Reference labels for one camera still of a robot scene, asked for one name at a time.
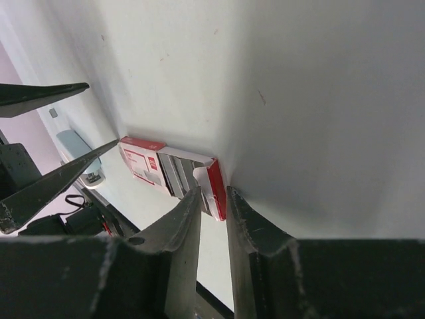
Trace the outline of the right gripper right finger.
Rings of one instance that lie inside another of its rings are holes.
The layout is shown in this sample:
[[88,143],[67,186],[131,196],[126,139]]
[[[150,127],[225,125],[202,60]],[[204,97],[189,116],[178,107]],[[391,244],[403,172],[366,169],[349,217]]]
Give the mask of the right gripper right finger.
[[226,226],[236,318],[298,318],[292,238],[226,189]]

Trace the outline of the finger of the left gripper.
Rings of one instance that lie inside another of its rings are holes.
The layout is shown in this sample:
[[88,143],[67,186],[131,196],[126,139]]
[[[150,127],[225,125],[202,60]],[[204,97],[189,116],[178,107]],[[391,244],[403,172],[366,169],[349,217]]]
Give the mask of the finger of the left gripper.
[[108,142],[1,198],[1,232],[8,235],[21,229],[53,199],[66,191],[95,159],[117,144],[117,140]]
[[21,114],[64,100],[89,89],[86,82],[55,86],[27,86],[1,83],[1,117]]

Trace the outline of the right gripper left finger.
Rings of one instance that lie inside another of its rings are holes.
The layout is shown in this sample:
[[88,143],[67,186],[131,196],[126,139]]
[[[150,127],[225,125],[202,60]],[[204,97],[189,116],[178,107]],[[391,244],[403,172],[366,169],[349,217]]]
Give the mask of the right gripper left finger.
[[118,245],[109,273],[110,318],[194,318],[201,190]]

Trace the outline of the small staple strip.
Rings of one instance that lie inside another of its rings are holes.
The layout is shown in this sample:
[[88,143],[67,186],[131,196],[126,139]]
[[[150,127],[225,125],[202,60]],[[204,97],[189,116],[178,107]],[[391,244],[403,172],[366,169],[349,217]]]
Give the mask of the small staple strip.
[[49,114],[51,115],[52,118],[56,118],[58,116],[56,110],[54,108],[51,108],[49,110]]

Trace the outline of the staple box with tray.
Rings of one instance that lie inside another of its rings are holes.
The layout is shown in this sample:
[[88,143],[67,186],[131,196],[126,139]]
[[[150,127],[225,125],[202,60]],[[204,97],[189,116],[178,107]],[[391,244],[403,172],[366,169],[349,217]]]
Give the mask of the staple box with tray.
[[136,180],[178,199],[200,187],[202,210],[217,221],[226,219],[226,187],[218,159],[129,136],[120,140],[119,148]]

